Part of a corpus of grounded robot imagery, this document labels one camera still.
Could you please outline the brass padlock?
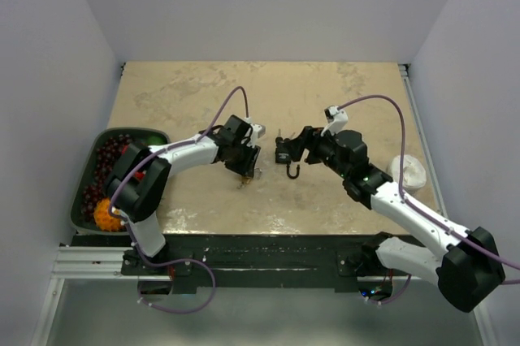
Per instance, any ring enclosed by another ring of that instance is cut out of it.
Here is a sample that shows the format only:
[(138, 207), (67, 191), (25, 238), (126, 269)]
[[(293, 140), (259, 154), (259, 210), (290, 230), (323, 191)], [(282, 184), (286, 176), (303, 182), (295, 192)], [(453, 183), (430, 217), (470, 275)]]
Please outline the brass padlock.
[(249, 175), (244, 175), (241, 177), (242, 184), (250, 184), (254, 179), (260, 179), (262, 176), (262, 169), (259, 167), (255, 167)]

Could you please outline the black padlock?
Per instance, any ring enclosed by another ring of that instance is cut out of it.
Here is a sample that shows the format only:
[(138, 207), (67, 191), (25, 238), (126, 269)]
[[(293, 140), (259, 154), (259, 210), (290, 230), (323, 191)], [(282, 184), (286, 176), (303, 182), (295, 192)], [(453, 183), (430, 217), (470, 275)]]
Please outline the black padlock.
[(285, 146), (277, 145), (275, 147), (275, 163), (280, 165), (285, 165), (286, 167), (286, 175), (289, 179), (297, 179), (300, 175), (300, 166), (297, 165), (296, 173), (291, 173), (291, 164), (292, 158), (289, 151)]

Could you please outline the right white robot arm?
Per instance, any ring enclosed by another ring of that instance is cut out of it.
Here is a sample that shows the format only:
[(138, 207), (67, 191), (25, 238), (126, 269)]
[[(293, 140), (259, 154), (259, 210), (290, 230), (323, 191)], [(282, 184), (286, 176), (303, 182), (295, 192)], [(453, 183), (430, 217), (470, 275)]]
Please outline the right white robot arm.
[(342, 180), (349, 197), (404, 228), (418, 244), (378, 234), (378, 242), (362, 255), (371, 275), (400, 270), (438, 287), (456, 309), (469, 313), (505, 281), (492, 234), (482, 227), (469, 230), (437, 214), (402, 192), (390, 175), (373, 165), (360, 132), (332, 135), (322, 128), (303, 128), (285, 139), (291, 160), (322, 163)]

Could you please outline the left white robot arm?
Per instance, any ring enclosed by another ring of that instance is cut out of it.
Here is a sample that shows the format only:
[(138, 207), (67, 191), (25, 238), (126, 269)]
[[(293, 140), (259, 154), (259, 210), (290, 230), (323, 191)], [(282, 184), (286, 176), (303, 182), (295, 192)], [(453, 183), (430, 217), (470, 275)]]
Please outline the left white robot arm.
[(266, 132), (252, 119), (231, 115), (223, 125), (166, 145), (130, 144), (115, 163), (103, 190), (109, 215), (127, 226), (142, 252), (140, 265), (159, 275), (168, 265), (166, 239), (158, 223), (157, 208), (168, 180), (188, 169), (217, 162), (243, 179), (252, 179), (260, 154), (258, 140)]

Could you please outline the green toy lime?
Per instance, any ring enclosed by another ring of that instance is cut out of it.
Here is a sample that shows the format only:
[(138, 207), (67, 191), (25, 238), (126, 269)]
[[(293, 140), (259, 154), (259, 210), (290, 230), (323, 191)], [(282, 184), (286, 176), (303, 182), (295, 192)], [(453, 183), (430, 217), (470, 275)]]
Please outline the green toy lime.
[(149, 136), (146, 139), (146, 144), (148, 146), (156, 146), (156, 145), (166, 145), (168, 140), (162, 136)]

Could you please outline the dark red grape bunch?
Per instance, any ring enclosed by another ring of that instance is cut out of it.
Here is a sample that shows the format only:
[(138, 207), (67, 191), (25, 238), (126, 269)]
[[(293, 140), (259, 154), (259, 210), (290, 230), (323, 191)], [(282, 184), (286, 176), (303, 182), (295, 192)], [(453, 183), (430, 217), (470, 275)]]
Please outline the dark red grape bunch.
[(94, 208), (101, 199), (105, 198), (103, 184), (126, 146), (134, 140), (135, 138), (130, 134), (120, 133), (109, 136), (100, 145), (94, 147), (93, 173), (81, 193), (80, 212), (86, 222), (94, 222)]

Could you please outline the dark green fruit tray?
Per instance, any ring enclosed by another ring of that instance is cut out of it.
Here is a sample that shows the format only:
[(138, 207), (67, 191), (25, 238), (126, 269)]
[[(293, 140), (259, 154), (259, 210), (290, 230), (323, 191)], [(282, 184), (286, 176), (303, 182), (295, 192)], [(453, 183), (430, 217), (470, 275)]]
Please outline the dark green fruit tray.
[(97, 136), (89, 151), (71, 205), (71, 224), (78, 232), (108, 236), (126, 235), (124, 229), (119, 231), (99, 229), (94, 221), (94, 211), (98, 203), (106, 198), (103, 192), (106, 178), (124, 148), (133, 141), (143, 145), (165, 145), (170, 142), (170, 138), (165, 132), (158, 130), (128, 127), (109, 128)]

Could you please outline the orange toy pineapple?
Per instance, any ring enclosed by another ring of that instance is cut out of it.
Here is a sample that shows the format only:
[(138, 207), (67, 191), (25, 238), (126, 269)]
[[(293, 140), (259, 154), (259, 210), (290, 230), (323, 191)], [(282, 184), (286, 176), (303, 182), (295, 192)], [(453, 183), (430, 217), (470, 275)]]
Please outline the orange toy pineapple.
[(105, 232), (120, 232), (123, 230), (121, 219), (109, 213), (110, 199), (103, 198), (95, 206), (93, 218), (96, 226)]

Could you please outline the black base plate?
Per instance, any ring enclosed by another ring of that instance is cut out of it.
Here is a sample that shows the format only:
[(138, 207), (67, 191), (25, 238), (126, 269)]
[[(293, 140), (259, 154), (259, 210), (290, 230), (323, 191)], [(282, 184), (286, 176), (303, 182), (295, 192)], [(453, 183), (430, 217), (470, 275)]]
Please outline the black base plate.
[(317, 288), (360, 293), (381, 301), (397, 290), (399, 270), (372, 264), (371, 235), (195, 235), (166, 237), (167, 246), (143, 262), (123, 235), (75, 236), (72, 247), (120, 251), (124, 276), (168, 280), (174, 293), (198, 288)]

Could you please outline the aluminium frame rail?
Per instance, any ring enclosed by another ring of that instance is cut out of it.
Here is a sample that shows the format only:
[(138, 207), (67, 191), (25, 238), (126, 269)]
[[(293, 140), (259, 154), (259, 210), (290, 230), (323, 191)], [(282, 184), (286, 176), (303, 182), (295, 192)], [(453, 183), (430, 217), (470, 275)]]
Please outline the aluminium frame rail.
[[(383, 249), (383, 264), (399, 273), (406, 273), (429, 283), (438, 282), (437, 271), (441, 260), (427, 249), (391, 240), (393, 246)], [(54, 263), (53, 275), (69, 279), (111, 279), (127, 277), (143, 280), (166, 280), (188, 277), (200, 268), (210, 268), (214, 275), (316, 275), (326, 270), (325, 261), (315, 265), (303, 262), (289, 265), (218, 265), (210, 264), (207, 251), (203, 252), (199, 266), (193, 255), (181, 258), (179, 264), (165, 266), (128, 265), (124, 260), (124, 248), (62, 247)]]

